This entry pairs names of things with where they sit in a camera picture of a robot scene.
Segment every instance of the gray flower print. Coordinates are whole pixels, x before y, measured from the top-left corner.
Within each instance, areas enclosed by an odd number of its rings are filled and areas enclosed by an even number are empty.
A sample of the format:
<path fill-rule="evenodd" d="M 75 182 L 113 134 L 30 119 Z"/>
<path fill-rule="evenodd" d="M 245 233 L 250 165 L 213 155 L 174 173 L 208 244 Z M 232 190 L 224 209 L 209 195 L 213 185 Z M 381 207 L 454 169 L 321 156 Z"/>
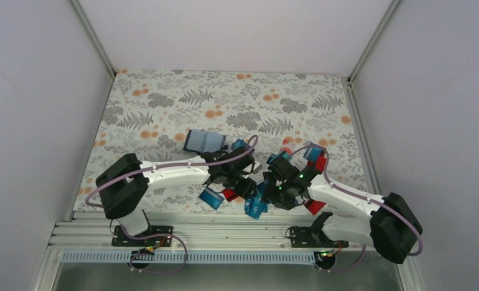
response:
<path fill-rule="evenodd" d="M 149 99 L 149 103 L 147 103 L 151 108 L 155 108 L 157 106 L 161 107 L 171 107 L 173 106 L 173 99 L 168 98 L 166 95 L 161 95 L 159 93 L 152 93 L 147 97 Z"/>
<path fill-rule="evenodd" d="M 161 135 L 158 138 L 158 144 L 161 147 L 166 147 L 168 149 L 171 149 L 174 146 L 177 146 L 177 142 L 172 141 L 167 135 Z"/>
<path fill-rule="evenodd" d="M 256 130 L 258 128 L 257 120 L 261 120 L 261 116 L 257 112 L 239 112 L 236 115 L 227 117 L 227 124 L 236 128 L 245 127 L 247 130 Z"/>
<path fill-rule="evenodd" d="M 292 113 L 292 112 L 307 112 L 307 106 L 303 103 L 300 103 L 295 100 L 291 100 L 289 98 L 281 99 L 281 104 L 283 106 L 283 112 Z"/>
<path fill-rule="evenodd" d="M 115 125 L 118 122 L 118 116 L 124 114 L 124 109 L 120 106 L 111 106 L 106 108 L 102 121 L 106 125 Z"/>

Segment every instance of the orange dot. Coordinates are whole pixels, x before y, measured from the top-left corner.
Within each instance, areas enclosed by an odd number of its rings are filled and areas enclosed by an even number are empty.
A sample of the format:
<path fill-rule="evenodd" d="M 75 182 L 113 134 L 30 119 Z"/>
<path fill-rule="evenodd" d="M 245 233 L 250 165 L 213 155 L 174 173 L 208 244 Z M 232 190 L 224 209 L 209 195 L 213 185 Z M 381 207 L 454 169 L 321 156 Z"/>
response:
<path fill-rule="evenodd" d="M 351 118 L 349 116 L 346 116 L 346 115 L 343 115 L 341 117 L 341 122 L 345 123 L 345 124 L 349 124 L 351 122 Z"/>
<path fill-rule="evenodd" d="M 185 135 L 183 133 L 179 132 L 173 137 L 173 139 L 175 139 L 176 141 L 183 141 L 183 140 L 185 140 L 184 137 L 185 137 Z"/>
<path fill-rule="evenodd" d="M 326 147 L 329 145 L 329 142 L 326 139 L 322 138 L 318 141 L 318 144 L 321 145 L 322 147 Z"/>
<path fill-rule="evenodd" d="M 148 130 L 143 130 L 143 131 L 139 134 L 139 136 L 140 136 L 141 138 L 148 138 L 148 137 L 150 136 L 150 131 L 148 131 Z"/>
<path fill-rule="evenodd" d="M 285 151 L 286 151 L 287 153 L 289 153 L 289 154 L 291 154 L 291 153 L 293 152 L 293 151 L 292 151 L 290 148 L 288 148 L 288 147 L 282 147 L 282 148 L 280 148 L 280 149 L 279 149 L 279 152 L 282 152 L 283 150 L 285 150 Z"/>
<path fill-rule="evenodd" d="M 213 110 L 208 110 L 206 111 L 206 117 L 207 118 L 213 118 L 215 117 L 215 112 Z"/>

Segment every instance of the floral tablecloth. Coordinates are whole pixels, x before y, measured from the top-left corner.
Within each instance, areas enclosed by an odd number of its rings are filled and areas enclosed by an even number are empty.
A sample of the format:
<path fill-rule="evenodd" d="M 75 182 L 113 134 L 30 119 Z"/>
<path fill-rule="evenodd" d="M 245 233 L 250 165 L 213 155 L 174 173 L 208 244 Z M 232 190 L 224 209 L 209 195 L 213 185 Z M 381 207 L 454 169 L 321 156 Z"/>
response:
<path fill-rule="evenodd" d="M 74 210 L 102 210 L 86 206 L 84 198 L 95 188 L 95 178 L 126 153 L 148 161 L 194 156 L 183 151 L 190 129 L 220 132 L 228 143 L 257 134 L 254 156 L 265 166 L 271 153 L 320 144 L 329 149 L 327 172 L 333 179 L 367 190 L 346 102 L 339 76 L 120 70 Z M 305 165 L 302 157 L 292 162 Z M 252 178 L 262 181 L 260 173 Z M 241 198 L 213 210 L 198 198 L 202 190 L 199 185 L 148 190 L 139 206 L 155 212 L 244 213 Z M 288 212 L 270 205 L 269 214 L 310 213 L 304 206 Z"/>

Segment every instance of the purple cable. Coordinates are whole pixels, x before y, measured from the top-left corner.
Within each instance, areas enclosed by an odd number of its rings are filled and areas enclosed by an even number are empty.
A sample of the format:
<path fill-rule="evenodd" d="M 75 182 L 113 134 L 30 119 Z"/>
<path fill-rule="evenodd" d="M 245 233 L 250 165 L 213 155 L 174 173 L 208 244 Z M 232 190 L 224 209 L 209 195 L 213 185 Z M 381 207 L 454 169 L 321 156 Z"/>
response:
<path fill-rule="evenodd" d="M 355 261 L 352 265 L 350 265 L 348 267 L 345 267 L 343 269 L 340 269 L 340 270 L 326 270 L 326 272 L 327 273 L 343 273 L 343 272 L 349 271 L 350 269 L 359 265 L 359 263 L 364 259 L 364 256 L 366 256 L 366 246 L 365 245 L 363 245 L 363 249 L 361 250 L 361 255 L 359 256 L 357 261 Z M 318 269 L 319 272 L 322 271 L 322 268 L 320 268 L 316 263 L 313 263 L 313 265 Z"/>
<path fill-rule="evenodd" d="M 156 275 L 170 275 L 170 274 L 175 274 L 175 273 L 179 272 L 180 270 L 182 270 L 184 268 L 184 266 L 186 266 L 186 262 L 188 261 L 188 248 L 186 247 L 186 244 L 184 243 L 184 241 L 182 241 L 181 238 L 179 238 L 178 236 L 170 234 L 170 233 L 157 233 L 155 235 L 147 235 L 147 236 L 132 236 L 127 232 L 126 228 L 123 225 L 120 224 L 120 227 L 122 228 L 122 231 L 124 232 L 126 237 L 128 237 L 130 239 L 142 240 L 142 239 L 149 239 L 149 238 L 159 238 L 159 237 L 171 236 L 172 238 L 177 239 L 179 241 L 179 243 L 181 243 L 183 245 L 183 248 L 184 248 L 184 261 L 177 269 L 173 269 L 173 270 L 169 270 L 169 271 L 148 271 L 148 270 L 142 270 L 142 269 L 135 268 L 135 267 L 132 266 L 132 262 L 135 259 L 137 259 L 140 256 L 152 255 L 151 253 L 137 253 L 136 255 L 133 255 L 130 258 L 129 267 L 131 268 L 131 270 L 138 271 L 139 273 L 149 273 L 149 274 L 156 274 Z"/>
<path fill-rule="evenodd" d="M 325 177 L 325 180 L 327 181 L 327 183 L 329 183 L 332 187 L 338 189 L 339 191 L 345 193 L 345 194 L 348 194 L 350 196 L 354 196 L 358 199 L 361 199 L 361 200 L 365 200 L 367 201 L 368 203 L 374 203 L 375 205 L 378 205 L 382 208 L 384 208 L 385 210 L 387 210 L 388 212 L 390 212 L 391 214 L 395 215 L 398 219 L 400 219 L 409 229 L 411 229 L 411 231 L 413 232 L 413 234 L 417 237 L 417 240 L 418 240 L 418 250 L 414 253 L 409 253 L 408 255 L 409 256 L 418 256 L 419 254 L 422 253 L 423 251 L 423 240 L 421 238 L 421 235 L 420 233 L 418 232 L 418 230 L 416 229 L 416 227 L 414 227 L 411 222 L 409 222 L 405 217 L 403 217 L 402 215 L 400 215 L 400 213 L 396 212 L 393 208 L 385 205 L 384 203 L 380 203 L 379 201 L 377 200 L 370 200 L 368 201 L 368 199 L 366 197 L 364 197 L 363 195 L 359 195 L 357 193 L 354 193 L 354 192 L 351 192 L 349 190 L 346 190 L 346 189 L 343 189 L 339 186 L 337 186 L 335 183 L 331 184 L 330 183 L 330 179 L 329 177 L 327 176 L 327 166 L 329 165 L 329 152 L 327 151 L 326 148 L 320 146 L 320 145 L 316 145 L 316 144 L 313 144 L 313 145 L 306 145 L 304 147 L 301 147 L 300 149 L 294 151 L 290 156 L 293 156 L 294 154 L 300 152 L 301 150 L 304 150 L 304 149 L 309 149 L 311 147 L 316 147 L 316 148 L 319 148 L 321 150 L 323 150 L 325 152 L 325 156 L 326 156 L 326 159 L 327 161 L 325 161 L 325 166 L 324 166 L 324 169 L 323 169 L 323 176 Z"/>
<path fill-rule="evenodd" d="M 236 161 L 237 159 L 241 159 L 242 157 L 248 155 L 251 151 L 254 150 L 254 147 L 257 145 L 257 141 L 259 140 L 259 136 L 258 135 L 252 135 L 249 138 L 249 141 L 247 141 L 248 145 L 250 145 L 250 142 L 253 139 L 254 139 L 254 143 L 245 152 L 243 152 L 243 153 L 241 153 L 241 154 L 239 154 L 239 155 L 237 155 L 233 158 L 225 159 L 223 161 L 217 161 L 217 162 L 195 162 L 195 163 L 192 163 L 191 165 L 192 166 L 208 166 L 208 167 L 210 167 L 210 166 L 217 166 L 217 165 L 221 165 L 221 164 L 227 164 L 228 162 L 232 162 L 232 161 Z M 169 167 L 181 167 L 181 166 L 187 166 L 187 165 L 188 165 L 187 162 L 173 162 L 171 164 L 157 165 L 156 169 L 164 169 L 164 168 L 169 168 Z M 130 176 L 134 176 L 134 175 L 144 173 L 144 172 L 149 172 L 149 171 L 152 171 L 152 170 L 154 170 L 154 167 L 147 167 L 147 168 L 144 168 L 144 169 L 139 169 L 139 170 L 135 170 L 135 171 L 132 171 L 132 172 L 129 172 L 129 173 L 125 173 L 121 176 L 116 177 L 115 179 L 107 181 L 106 183 L 104 183 L 103 185 L 98 187 L 97 189 L 93 190 L 86 197 L 86 199 L 84 199 L 84 203 L 86 203 L 86 205 L 88 205 L 88 206 L 104 208 L 104 206 L 102 204 L 95 204 L 95 203 L 90 202 L 90 199 L 92 199 L 100 191 L 108 188 L 109 186 L 113 185 L 114 183 L 116 183 L 118 181 L 126 179 Z"/>

